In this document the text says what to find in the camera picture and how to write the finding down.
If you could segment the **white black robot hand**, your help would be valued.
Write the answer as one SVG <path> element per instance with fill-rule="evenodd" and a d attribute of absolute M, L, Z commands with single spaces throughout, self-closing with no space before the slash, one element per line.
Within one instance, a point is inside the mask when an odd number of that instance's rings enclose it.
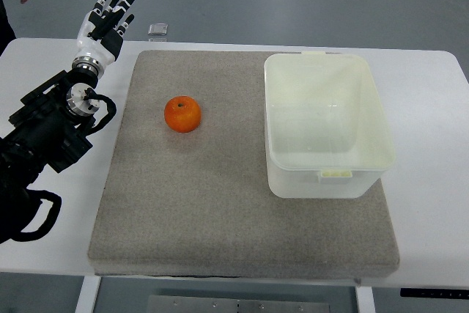
<path fill-rule="evenodd" d="M 81 24 L 77 36 L 78 53 L 72 67 L 87 68 L 97 76 L 114 63 L 134 15 L 129 9 L 135 0 L 97 0 Z"/>

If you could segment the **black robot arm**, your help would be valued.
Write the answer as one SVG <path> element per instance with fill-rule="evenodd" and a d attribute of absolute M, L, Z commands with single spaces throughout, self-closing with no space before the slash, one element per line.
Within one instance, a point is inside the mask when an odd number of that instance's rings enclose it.
<path fill-rule="evenodd" d="M 81 56 L 22 98 L 9 118 L 14 129 L 1 140 L 1 216 L 34 217 L 44 201 L 60 210 L 60 196 L 29 186 L 45 166 L 60 173 L 76 163 L 92 148 L 88 136 L 116 115 L 114 101 L 95 91 L 103 72 L 99 61 Z"/>

